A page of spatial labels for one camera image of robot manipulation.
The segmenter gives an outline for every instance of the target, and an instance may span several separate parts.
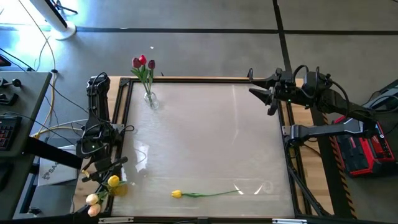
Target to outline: concrete floor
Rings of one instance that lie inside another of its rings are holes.
[[[28,0],[22,1],[39,24],[46,25]],[[276,29],[272,0],[69,0],[63,5],[79,13],[63,13],[79,27],[94,28],[201,28],[201,29]],[[0,47],[33,66],[44,38],[32,24],[18,1],[0,1],[0,28],[13,26],[18,31],[0,29]],[[398,3],[391,0],[279,0],[282,22],[288,30],[398,30]],[[157,73],[166,76],[245,77],[254,69],[255,77],[268,77],[284,61],[277,34],[171,34],[78,32],[71,39],[50,38],[56,67],[60,72],[56,88],[75,103],[87,106],[85,93],[89,77],[100,72],[130,75],[133,56],[146,54],[157,61]],[[397,78],[398,44],[396,35],[286,35],[292,67],[305,63],[314,70],[331,73],[332,79],[347,91],[351,101],[364,103],[370,94]],[[50,50],[44,49],[39,71],[53,67]],[[40,109],[43,121],[48,104]],[[86,114],[56,96],[59,122],[86,118]],[[48,125],[55,125],[51,120]],[[74,134],[61,132],[72,137]],[[48,189],[38,188],[37,195]],[[66,187],[65,192],[72,194]],[[67,213],[42,205],[46,215]],[[358,214],[369,214],[360,208]],[[396,222],[397,214],[364,216],[366,219]]]

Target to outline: glass vase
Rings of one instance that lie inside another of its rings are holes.
[[[148,106],[152,109],[157,109],[159,107],[159,101],[157,100],[156,94],[154,92],[150,92],[150,94],[145,92],[144,99]]]

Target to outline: white table surface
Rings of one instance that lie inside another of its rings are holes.
[[[155,83],[160,106],[152,110],[135,83],[127,123],[137,131],[123,145],[129,189],[115,198],[112,216],[293,217],[279,118],[249,87]],[[177,189],[241,191],[176,199]]]

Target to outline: keyboard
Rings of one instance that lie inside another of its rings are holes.
[[[20,116],[0,116],[0,152],[10,151],[17,135],[22,118]]]

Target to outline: wooden board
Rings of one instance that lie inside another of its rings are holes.
[[[119,80],[121,77],[119,76],[111,76],[111,86],[108,92],[108,106],[109,106],[109,114],[112,117],[113,115],[113,110],[115,107],[116,103],[116,97],[118,93],[118,88],[119,88]],[[173,78],[225,78],[225,77],[173,77]],[[300,86],[302,84],[302,79],[297,79],[296,80],[297,85]],[[118,117],[118,123],[121,122],[122,119],[122,114],[123,114],[123,105],[125,104],[126,101],[126,95],[127,91],[124,91],[122,100],[121,100],[121,109],[120,109],[120,114]],[[287,110],[285,108],[285,103],[282,104],[283,107],[283,113],[284,113],[284,118],[285,122],[288,122],[287,119]],[[312,117],[311,117],[311,112],[310,110],[305,110],[303,106],[299,105],[292,105],[293,113],[294,113],[294,119],[296,124],[303,124],[303,125],[313,125],[312,122]],[[318,144],[317,142],[306,142],[309,146],[312,148],[316,149],[319,151]],[[311,149],[308,149],[306,147],[301,147],[301,155],[302,155],[302,160],[303,160],[303,166],[304,166],[304,172],[305,172],[305,178],[307,181],[308,188],[311,190],[312,194],[314,194],[315,198],[321,203],[323,208],[328,211],[329,213],[333,213],[333,207],[331,206],[331,200],[330,200],[330,195],[328,191],[328,186],[326,182],[326,177],[325,173],[323,170],[323,164],[321,158],[315,154],[314,152],[311,151]],[[88,169],[89,172],[93,172],[95,169],[93,166],[90,166]],[[82,206],[85,205],[85,199],[86,196],[89,194],[92,194],[96,188],[98,187],[98,184],[95,182],[87,182],[87,183],[82,183],[80,180],[83,176],[79,176],[79,181],[76,186],[75,190],[75,195],[73,197],[73,202],[75,203],[75,210],[78,210]],[[298,186],[296,186],[299,194],[299,207],[302,211],[304,211],[304,206],[303,206],[303,197],[300,192],[300,189]]]

